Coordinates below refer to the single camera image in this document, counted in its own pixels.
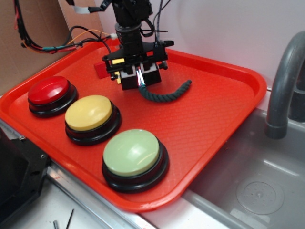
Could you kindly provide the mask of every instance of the green button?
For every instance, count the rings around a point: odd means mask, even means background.
[[[152,133],[134,129],[112,138],[105,147],[103,159],[112,173],[131,177],[150,169],[159,153],[159,142]]]

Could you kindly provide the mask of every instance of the sink drain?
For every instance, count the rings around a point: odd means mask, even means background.
[[[283,190],[260,176],[242,181],[237,187],[236,196],[243,208],[259,215],[276,212],[284,202]]]

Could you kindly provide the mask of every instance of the white wall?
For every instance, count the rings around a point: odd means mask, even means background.
[[[157,13],[160,0],[150,2]],[[106,32],[115,32],[111,6],[100,19]],[[287,44],[305,30],[305,1],[172,0],[160,29],[169,31],[162,40],[175,41],[171,48],[250,68],[271,87]]]

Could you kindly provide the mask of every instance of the tray textured surface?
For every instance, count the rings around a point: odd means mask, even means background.
[[[178,100],[154,103],[137,89],[123,91],[109,77],[99,79],[94,64],[105,54],[101,44],[93,43],[32,76],[0,99],[0,118],[111,203],[128,211],[153,210],[178,198],[266,92],[265,81],[256,72],[168,50],[169,69],[161,70],[162,82],[148,90],[167,94],[188,79],[193,83]],[[110,189],[102,176],[102,154],[108,141],[77,146],[65,134],[64,114],[41,119],[29,111],[27,92],[31,86],[54,75],[75,85],[80,98],[93,94],[108,97],[122,114],[118,133],[144,129],[160,139],[170,159],[166,177],[143,193]]]

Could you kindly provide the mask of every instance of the black device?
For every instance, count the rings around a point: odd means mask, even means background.
[[[9,140],[0,127],[0,228],[39,197],[49,161],[30,140]]]

